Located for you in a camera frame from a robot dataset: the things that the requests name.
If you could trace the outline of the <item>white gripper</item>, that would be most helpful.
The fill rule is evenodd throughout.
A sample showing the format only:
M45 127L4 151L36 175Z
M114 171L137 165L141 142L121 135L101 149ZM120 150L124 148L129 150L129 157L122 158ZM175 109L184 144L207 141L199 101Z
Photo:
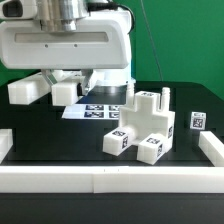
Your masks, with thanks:
M93 69L123 69L131 62L127 11L98 11L80 19L73 32L46 32L35 20L0 23L0 61L9 69L42 69L53 86L55 70L83 69L82 95L96 84Z

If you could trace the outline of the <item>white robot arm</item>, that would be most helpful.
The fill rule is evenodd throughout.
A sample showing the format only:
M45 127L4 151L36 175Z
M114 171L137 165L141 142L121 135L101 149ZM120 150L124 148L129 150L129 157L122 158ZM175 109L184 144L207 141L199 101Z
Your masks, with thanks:
M39 69L54 85L55 70L79 70L81 91L90 89L96 70L131 76L129 33L134 16L129 9L105 0L2 0L0 61L8 69Z

